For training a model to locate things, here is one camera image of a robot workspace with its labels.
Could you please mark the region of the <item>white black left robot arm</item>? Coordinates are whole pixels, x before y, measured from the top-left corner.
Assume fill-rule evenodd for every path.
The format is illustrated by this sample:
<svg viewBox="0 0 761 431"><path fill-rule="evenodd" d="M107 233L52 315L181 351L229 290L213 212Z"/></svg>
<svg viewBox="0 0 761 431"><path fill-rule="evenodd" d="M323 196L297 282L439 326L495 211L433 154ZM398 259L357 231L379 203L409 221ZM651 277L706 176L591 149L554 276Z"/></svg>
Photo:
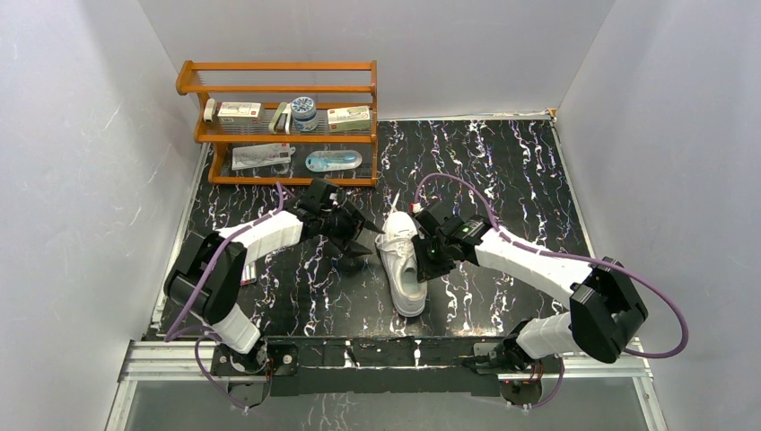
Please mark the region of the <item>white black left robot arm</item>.
<svg viewBox="0 0 761 431"><path fill-rule="evenodd" d="M277 207L258 219L188 234L163 286L165 296L181 308L166 342L185 334L180 325L193 315L202 337L225 347L243 372L260 372L270 362L267 343L238 303L245 270L275 251L319 236L345 257L362 257L370 250L357 241L359 235L382 231L354 203L341 199L338 185L328 180L312 180L302 194L289 198L284 188L277 191Z"/></svg>

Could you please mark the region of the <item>white shoelace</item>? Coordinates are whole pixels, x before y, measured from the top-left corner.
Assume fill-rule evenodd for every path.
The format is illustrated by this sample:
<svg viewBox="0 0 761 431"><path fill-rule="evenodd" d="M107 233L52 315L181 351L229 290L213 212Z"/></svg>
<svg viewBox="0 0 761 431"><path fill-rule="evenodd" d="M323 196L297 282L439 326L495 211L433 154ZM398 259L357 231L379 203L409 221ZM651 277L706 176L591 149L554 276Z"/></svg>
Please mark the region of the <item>white shoelace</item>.
<svg viewBox="0 0 761 431"><path fill-rule="evenodd" d="M393 214L393 213L398 211L398 199L399 199L399 196L400 196L400 191L398 190L397 193L395 194L394 198L392 199L391 204L390 204L389 215L391 215L391 214Z"/></svg>

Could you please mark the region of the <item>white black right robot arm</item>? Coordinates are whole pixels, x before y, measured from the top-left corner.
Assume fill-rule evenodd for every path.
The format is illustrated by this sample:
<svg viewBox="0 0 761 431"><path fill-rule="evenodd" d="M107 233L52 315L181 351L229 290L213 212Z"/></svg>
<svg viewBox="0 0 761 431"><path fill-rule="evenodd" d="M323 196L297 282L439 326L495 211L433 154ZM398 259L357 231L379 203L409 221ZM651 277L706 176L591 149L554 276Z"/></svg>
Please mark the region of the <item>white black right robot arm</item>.
<svg viewBox="0 0 761 431"><path fill-rule="evenodd" d="M620 263L553 256L483 215L464 219L434 202L411 206L419 225L412 243L420 282L449 274L461 261L498 270L556 299L566 311L521 321L474 367L527 372L547 356L582 352L605 364L617 361L648 317L648 310Z"/></svg>

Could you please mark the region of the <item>white sneaker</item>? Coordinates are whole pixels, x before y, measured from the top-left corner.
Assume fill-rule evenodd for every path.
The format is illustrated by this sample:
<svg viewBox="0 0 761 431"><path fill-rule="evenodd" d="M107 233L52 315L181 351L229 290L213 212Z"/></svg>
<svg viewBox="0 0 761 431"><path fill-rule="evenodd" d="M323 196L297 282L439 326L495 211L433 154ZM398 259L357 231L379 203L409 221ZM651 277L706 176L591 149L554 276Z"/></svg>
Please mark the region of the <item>white sneaker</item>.
<svg viewBox="0 0 761 431"><path fill-rule="evenodd" d="M422 313L427 283L417 280L417 261L412 239L417 235L413 219L392 211L375 239L375 246L389 280L392 302L398 314L416 317Z"/></svg>

